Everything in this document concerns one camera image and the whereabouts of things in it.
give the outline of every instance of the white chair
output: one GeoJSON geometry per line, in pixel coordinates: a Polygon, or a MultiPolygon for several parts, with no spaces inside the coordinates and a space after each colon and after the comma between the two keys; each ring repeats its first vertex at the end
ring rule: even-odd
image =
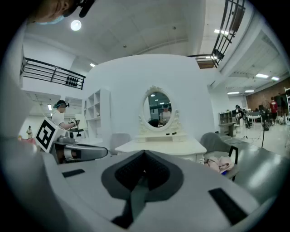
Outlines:
{"type": "Polygon", "coordinates": [[[118,152],[115,150],[116,147],[122,146],[125,143],[131,141],[131,136],[126,133],[115,133],[112,135],[110,144],[110,153],[112,155],[117,155],[118,152]]]}

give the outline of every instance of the black metal railing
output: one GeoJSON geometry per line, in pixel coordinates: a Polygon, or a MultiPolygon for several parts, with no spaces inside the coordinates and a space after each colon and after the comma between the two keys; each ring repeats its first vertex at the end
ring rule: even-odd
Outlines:
{"type": "Polygon", "coordinates": [[[30,58],[25,58],[25,60],[26,65],[23,77],[53,82],[82,90],[85,76],[39,60],[30,58]]]}
{"type": "Polygon", "coordinates": [[[188,56],[195,57],[200,68],[218,67],[239,29],[245,13],[244,4],[245,0],[225,0],[222,22],[212,53],[188,56]]]}

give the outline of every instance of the white floor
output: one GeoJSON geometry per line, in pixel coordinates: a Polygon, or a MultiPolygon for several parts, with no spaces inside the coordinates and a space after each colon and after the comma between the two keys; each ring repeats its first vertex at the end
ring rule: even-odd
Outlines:
{"type": "MultiPolygon", "coordinates": [[[[289,130],[290,126],[287,125],[270,126],[269,130],[265,131],[263,148],[290,159],[290,141],[288,141],[287,147],[285,148],[289,130]]],[[[246,135],[248,139],[241,138],[241,129],[237,129],[237,139],[241,138],[244,142],[262,147],[263,130],[261,123],[255,123],[254,127],[246,129],[246,135]]]]}

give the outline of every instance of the floor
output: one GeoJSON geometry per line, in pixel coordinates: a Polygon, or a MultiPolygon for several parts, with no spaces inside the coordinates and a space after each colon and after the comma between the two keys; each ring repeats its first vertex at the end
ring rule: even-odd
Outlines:
{"type": "MultiPolygon", "coordinates": [[[[261,123],[254,123],[250,129],[246,129],[246,135],[248,137],[241,138],[241,129],[237,128],[236,138],[241,139],[244,142],[250,143],[257,147],[262,147],[263,130],[261,123]]],[[[287,143],[288,147],[285,148],[285,142],[290,130],[288,125],[275,125],[270,126],[268,131],[265,131],[263,148],[276,154],[282,155],[290,159],[290,141],[287,143]]]]}
{"type": "MultiPolygon", "coordinates": [[[[236,175],[235,183],[251,193],[260,204],[279,194],[279,190],[285,184],[285,178],[290,170],[290,159],[286,158],[286,155],[278,155],[264,149],[267,147],[282,152],[283,149],[275,143],[280,141],[278,138],[282,137],[281,135],[285,133],[285,129],[284,126],[271,128],[269,132],[275,135],[272,138],[269,138],[269,134],[265,132],[263,148],[258,147],[261,142],[248,143],[246,140],[221,136],[223,141],[238,148],[238,167],[240,171],[236,175]]],[[[251,132],[247,132],[247,136],[248,138],[259,136],[258,127],[251,132]]]]}

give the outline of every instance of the ceiling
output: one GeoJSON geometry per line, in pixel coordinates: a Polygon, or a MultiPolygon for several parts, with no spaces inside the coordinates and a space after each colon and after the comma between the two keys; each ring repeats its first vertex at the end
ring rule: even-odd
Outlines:
{"type": "Polygon", "coordinates": [[[235,71],[225,81],[225,86],[229,92],[239,91],[240,94],[245,94],[245,90],[258,91],[265,86],[276,84],[277,82],[271,80],[272,77],[278,77],[279,81],[282,81],[289,77],[289,73],[278,50],[261,31],[235,66],[235,71]],[[256,77],[258,73],[269,77],[256,77]]]}
{"type": "MultiPolygon", "coordinates": [[[[48,109],[48,104],[53,105],[60,100],[59,95],[54,94],[46,94],[46,93],[39,93],[39,92],[31,92],[25,91],[27,97],[32,102],[32,109],[29,113],[30,116],[46,116],[48,118],[51,117],[50,113],[53,113],[55,109],[50,111],[48,109]]],[[[67,107],[67,110],[64,114],[65,118],[74,117],[75,114],[80,114],[82,110],[82,100],[76,98],[68,98],[65,99],[69,104],[70,107],[67,107]]]]}
{"type": "Polygon", "coordinates": [[[225,0],[99,0],[85,18],[78,17],[77,9],[57,24],[30,24],[26,33],[70,47],[78,56],[76,70],[87,69],[82,59],[98,64],[146,53],[192,55],[191,44],[199,39],[199,53],[211,53],[218,35],[214,29],[220,27],[224,3],[225,0]],[[205,17],[188,17],[187,12],[194,10],[204,10],[205,17]],[[82,23],[79,31],[70,29],[75,19],[82,23]],[[204,27],[203,34],[190,34],[197,25],[204,27]]]}

